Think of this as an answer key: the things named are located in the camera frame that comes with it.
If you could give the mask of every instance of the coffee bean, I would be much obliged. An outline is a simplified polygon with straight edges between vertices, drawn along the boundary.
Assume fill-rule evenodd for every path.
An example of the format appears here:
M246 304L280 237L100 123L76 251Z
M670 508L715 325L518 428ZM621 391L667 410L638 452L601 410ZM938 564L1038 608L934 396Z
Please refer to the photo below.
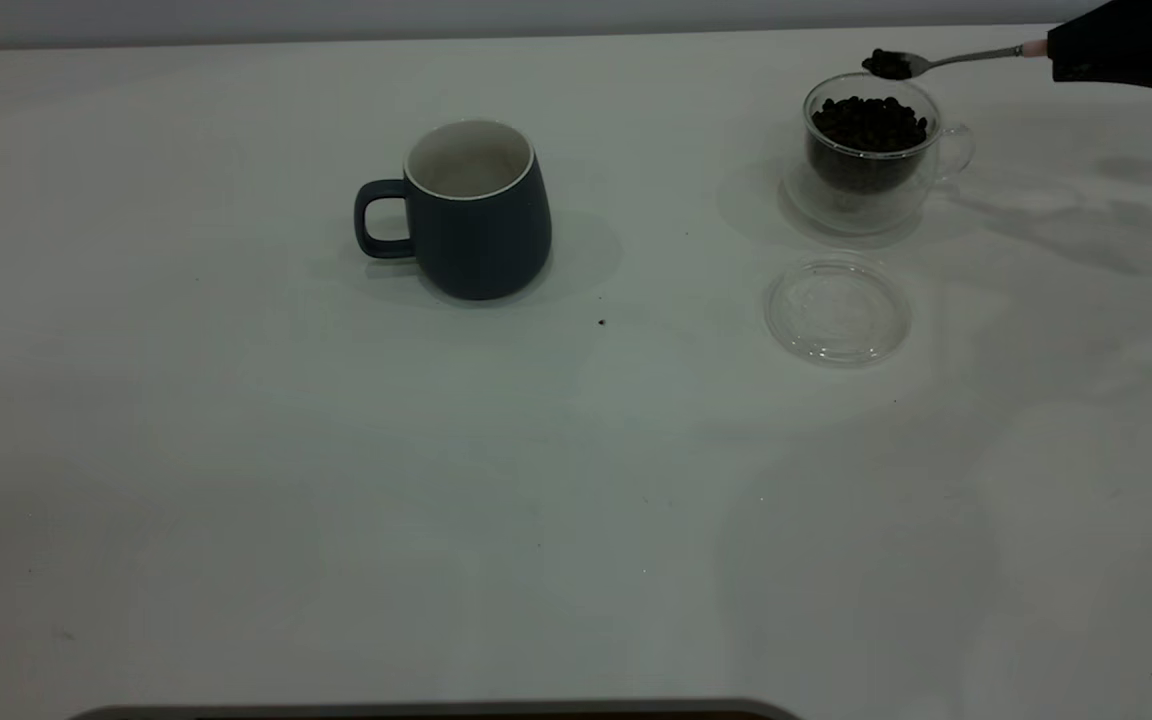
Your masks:
M909 67L909 60L900 53L888 53L886 50L874 50L873 55L861 63L876 76L886 79L909 79L914 77L914 68Z

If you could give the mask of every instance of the coffee beans on spoon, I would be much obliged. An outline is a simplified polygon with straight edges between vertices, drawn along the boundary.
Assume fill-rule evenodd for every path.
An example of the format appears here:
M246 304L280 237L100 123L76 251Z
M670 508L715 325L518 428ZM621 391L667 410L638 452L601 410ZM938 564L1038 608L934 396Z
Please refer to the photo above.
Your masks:
M829 141L863 152L900 152L927 141L927 119L918 118L895 97L826 100L812 122Z

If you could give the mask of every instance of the table surface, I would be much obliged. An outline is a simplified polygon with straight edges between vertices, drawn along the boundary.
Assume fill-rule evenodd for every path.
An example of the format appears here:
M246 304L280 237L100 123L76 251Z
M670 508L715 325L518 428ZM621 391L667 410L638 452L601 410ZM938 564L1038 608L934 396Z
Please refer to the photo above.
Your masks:
M817 367L761 316L835 242L776 198L801 97L874 46L1041 32L0 53L1 719L1152 719L1152 92L931 74L979 151L872 251L905 347ZM547 173L513 300L353 237L454 118Z

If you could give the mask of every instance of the glass saucer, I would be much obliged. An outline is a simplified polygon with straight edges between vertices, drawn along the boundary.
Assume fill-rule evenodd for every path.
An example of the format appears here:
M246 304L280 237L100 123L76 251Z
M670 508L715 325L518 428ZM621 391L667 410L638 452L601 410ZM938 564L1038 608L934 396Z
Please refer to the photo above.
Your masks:
M767 327L786 350L831 367L886 359L905 342L909 301L877 263L854 252L814 256L767 295Z

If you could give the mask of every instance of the metal spoon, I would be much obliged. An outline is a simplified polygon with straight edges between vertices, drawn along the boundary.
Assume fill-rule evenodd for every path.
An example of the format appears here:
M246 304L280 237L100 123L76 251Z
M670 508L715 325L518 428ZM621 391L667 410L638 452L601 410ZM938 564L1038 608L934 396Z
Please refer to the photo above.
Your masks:
M969 53L955 55L943 60L927 60L923 55L914 53L888 53L886 50L874 50L874 54L865 60L863 67L876 76L885 79L910 79L919 77L931 69L940 68L942 65L972 63L975 60L996 60L999 58L1046 58L1047 41L1032 40L1015 47L1003 50L987 50L984 53Z

